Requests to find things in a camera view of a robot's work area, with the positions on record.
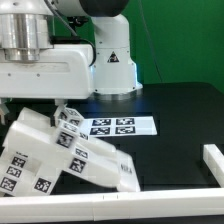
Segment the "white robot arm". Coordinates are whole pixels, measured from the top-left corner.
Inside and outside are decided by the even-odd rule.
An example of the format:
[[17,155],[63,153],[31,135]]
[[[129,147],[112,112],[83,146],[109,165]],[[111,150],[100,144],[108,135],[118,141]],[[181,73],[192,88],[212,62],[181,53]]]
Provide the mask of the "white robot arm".
[[129,0],[0,0],[0,120],[13,98],[120,100],[142,89]]

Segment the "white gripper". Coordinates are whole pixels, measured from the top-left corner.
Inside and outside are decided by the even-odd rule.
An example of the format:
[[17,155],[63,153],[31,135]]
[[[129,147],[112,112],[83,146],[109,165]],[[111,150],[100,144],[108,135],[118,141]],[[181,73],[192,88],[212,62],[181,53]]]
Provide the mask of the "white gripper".
[[[86,99],[93,92],[90,45],[55,45],[40,52],[34,63],[12,62],[0,51],[0,98],[55,99],[50,125],[57,127],[66,99]],[[6,124],[8,108],[0,103],[0,121]]]

